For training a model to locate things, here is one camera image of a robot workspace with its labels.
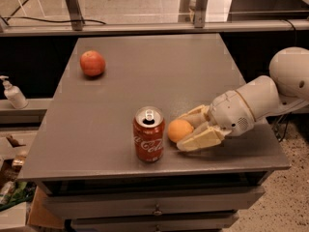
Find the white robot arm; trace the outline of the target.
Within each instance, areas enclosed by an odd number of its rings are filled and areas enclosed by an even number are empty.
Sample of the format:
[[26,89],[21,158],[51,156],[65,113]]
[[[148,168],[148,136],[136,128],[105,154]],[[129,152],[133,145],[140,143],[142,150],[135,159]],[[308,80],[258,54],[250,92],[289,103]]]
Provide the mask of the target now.
[[272,57],[268,75],[185,113],[182,118],[193,126],[193,132],[177,148],[189,152],[218,145],[226,136],[252,130],[266,117],[288,114],[308,104],[309,50],[285,48]]

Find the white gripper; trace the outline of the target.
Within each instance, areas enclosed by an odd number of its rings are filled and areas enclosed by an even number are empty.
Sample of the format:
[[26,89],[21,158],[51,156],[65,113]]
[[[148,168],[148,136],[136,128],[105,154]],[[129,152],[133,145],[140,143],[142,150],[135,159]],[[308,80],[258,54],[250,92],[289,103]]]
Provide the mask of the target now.
[[240,136],[255,124],[252,112],[237,91],[228,91],[215,98],[210,106],[199,105],[179,119],[196,128],[177,143],[183,152],[219,145],[226,135]]

